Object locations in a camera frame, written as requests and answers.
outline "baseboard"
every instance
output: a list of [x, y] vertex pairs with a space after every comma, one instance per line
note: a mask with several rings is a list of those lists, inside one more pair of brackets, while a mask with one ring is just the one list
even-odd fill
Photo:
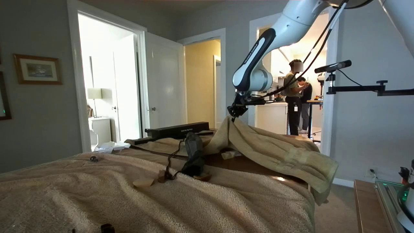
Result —
[[334, 179], [335, 186], [353, 188], [353, 181]]

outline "picture frame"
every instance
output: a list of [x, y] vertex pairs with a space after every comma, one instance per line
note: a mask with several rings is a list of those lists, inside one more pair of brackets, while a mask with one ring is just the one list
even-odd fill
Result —
[[0, 121], [12, 120], [3, 73], [0, 72]]
[[14, 55], [17, 80], [21, 85], [62, 85], [59, 60]]

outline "man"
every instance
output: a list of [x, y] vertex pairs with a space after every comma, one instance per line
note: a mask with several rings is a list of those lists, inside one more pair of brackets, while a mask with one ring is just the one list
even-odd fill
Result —
[[304, 82], [303, 86], [299, 86], [295, 77], [300, 73], [301, 61], [292, 60], [290, 64], [290, 73], [286, 76], [283, 81], [286, 103], [287, 103], [287, 122], [290, 135], [299, 135], [299, 108], [300, 108], [300, 92], [305, 90], [309, 83]]
[[[304, 86], [307, 83], [305, 78], [298, 78], [299, 86]], [[309, 100], [312, 99], [312, 86], [309, 86], [301, 91], [301, 98], [300, 98], [300, 120], [301, 120], [301, 130], [308, 131], [309, 127]]]

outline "robotic arm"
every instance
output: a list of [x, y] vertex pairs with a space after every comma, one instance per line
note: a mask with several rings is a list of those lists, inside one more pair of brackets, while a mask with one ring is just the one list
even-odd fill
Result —
[[261, 65], [265, 55], [273, 50], [299, 42], [309, 30], [318, 15], [327, 7], [358, 8], [371, 0], [290, 0], [279, 20], [266, 30], [251, 48], [250, 54], [233, 76], [235, 99], [228, 108], [232, 117], [242, 116], [246, 105], [264, 104], [263, 99], [252, 92], [264, 92], [270, 89], [273, 78]]

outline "bed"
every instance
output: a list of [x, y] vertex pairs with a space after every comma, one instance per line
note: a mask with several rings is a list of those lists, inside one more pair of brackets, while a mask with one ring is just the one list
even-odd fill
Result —
[[0, 230], [314, 232], [335, 161], [309, 142], [230, 120], [202, 143], [203, 171], [193, 178], [178, 173], [189, 151], [173, 139], [1, 174]]

